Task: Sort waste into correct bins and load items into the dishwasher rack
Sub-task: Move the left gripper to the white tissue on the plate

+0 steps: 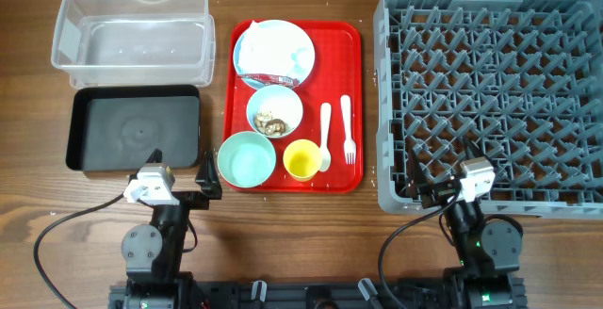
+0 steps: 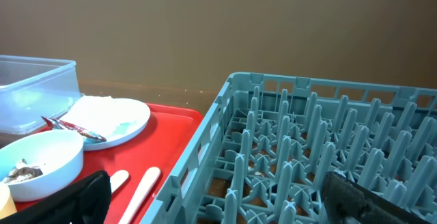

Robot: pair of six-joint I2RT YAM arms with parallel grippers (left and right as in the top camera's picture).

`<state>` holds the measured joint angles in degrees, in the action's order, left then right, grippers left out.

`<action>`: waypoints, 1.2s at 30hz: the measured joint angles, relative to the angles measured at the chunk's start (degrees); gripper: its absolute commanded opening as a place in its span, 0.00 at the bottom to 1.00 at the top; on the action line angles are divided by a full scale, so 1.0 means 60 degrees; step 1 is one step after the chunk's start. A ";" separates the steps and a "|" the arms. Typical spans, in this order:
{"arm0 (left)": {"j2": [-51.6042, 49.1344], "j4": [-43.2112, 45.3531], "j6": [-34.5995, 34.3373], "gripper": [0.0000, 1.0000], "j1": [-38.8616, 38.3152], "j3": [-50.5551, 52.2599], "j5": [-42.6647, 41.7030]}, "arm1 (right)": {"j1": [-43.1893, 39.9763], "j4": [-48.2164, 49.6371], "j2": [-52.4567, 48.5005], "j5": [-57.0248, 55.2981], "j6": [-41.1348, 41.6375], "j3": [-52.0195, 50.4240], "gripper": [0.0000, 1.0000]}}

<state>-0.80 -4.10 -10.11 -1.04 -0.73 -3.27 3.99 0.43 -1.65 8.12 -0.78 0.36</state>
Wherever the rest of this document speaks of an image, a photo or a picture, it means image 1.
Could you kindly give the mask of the rice and food scraps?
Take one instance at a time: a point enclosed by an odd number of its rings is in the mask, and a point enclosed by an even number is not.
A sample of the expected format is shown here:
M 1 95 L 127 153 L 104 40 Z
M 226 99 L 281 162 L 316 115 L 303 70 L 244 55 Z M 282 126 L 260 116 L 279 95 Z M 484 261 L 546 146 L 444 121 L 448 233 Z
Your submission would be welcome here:
M 254 118 L 255 128 L 268 137 L 279 137 L 288 130 L 288 125 L 281 119 L 275 118 L 270 111 L 258 111 Z

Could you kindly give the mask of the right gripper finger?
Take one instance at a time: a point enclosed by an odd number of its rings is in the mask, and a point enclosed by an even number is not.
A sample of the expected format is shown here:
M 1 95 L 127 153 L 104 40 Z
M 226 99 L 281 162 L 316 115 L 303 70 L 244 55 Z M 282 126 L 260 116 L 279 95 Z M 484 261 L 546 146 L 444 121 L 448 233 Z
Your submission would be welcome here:
M 413 198 L 422 199 L 429 194 L 430 183 L 421 169 L 419 160 L 413 150 L 409 152 L 407 166 L 407 194 Z
M 462 144 L 466 160 L 485 157 L 484 152 L 469 138 L 462 138 Z

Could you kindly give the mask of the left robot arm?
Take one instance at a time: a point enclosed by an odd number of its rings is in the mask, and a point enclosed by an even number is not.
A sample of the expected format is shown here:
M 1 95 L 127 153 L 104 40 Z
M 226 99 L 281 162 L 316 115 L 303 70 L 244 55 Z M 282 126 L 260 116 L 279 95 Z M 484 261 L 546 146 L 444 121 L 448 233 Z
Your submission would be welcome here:
M 132 228 L 122 240 L 126 286 L 110 289 L 108 307 L 113 309 L 208 308 L 209 298 L 190 272 L 180 269 L 185 238 L 192 232 L 189 214 L 206 210 L 222 196 L 214 155 L 204 155 L 193 191 L 174 191 L 175 177 L 156 149 L 129 178 L 124 197 L 129 203 L 152 208 L 149 223 Z

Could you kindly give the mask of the red snack wrapper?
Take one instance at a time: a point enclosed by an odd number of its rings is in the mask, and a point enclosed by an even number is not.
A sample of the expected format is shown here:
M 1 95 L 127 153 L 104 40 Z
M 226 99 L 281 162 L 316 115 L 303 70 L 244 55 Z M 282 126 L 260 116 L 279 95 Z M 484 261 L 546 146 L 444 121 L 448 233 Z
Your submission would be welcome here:
M 275 74 L 264 74 L 264 73 L 245 73 L 238 76 L 241 79 L 249 79 L 257 83 L 266 85 L 280 85 L 288 88 L 296 88 L 300 81 L 295 78 L 288 76 L 281 76 Z

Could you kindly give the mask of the white napkin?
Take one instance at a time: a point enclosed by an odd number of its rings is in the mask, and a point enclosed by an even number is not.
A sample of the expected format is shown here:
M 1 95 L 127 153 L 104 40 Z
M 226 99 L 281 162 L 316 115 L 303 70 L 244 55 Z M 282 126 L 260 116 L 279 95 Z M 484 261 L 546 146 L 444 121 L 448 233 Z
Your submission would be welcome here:
M 314 64 L 309 36 L 283 20 L 252 22 L 242 35 L 237 67 L 241 73 L 267 73 L 302 77 Z

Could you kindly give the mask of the light blue bowl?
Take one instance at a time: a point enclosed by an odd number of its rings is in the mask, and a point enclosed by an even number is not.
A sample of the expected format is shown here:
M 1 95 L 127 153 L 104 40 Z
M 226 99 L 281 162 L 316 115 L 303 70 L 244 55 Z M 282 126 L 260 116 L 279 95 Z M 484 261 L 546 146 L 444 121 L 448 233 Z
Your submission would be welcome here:
M 268 137 L 261 134 L 254 125 L 255 114 L 258 111 L 270 111 L 275 118 L 283 120 L 288 125 L 287 132 L 279 137 Z M 258 89 L 246 106 L 246 118 L 251 128 L 260 135 L 271 139 L 291 135 L 301 124 L 302 117 L 301 98 L 293 89 L 282 86 L 267 86 Z

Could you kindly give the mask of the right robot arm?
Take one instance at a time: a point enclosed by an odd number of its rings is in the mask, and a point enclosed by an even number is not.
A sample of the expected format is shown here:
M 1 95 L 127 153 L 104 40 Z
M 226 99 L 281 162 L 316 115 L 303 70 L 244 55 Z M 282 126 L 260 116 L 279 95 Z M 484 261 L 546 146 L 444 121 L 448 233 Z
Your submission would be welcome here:
M 523 228 L 507 215 L 483 214 L 480 197 L 490 193 L 495 168 L 471 140 L 464 138 L 463 145 L 460 171 L 447 180 L 430 182 L 415 153 L 407 164 L 407 192 L 440 212 L 461 263 L 444 271 L 435 302 L 441 308 L 526 308 L 523 280 L 513 277 L 520 268 Z

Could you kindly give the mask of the yellow cup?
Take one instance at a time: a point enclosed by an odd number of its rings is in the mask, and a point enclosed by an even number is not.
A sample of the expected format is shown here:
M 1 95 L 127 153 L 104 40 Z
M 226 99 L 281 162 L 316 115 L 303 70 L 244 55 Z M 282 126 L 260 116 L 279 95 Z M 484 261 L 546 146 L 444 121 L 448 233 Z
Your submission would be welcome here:
M 308 139 L 292 141 L 283 154 L 286 171 L 298 182 L 311 180 L 319 171 L 321 161 L 319 147 Z

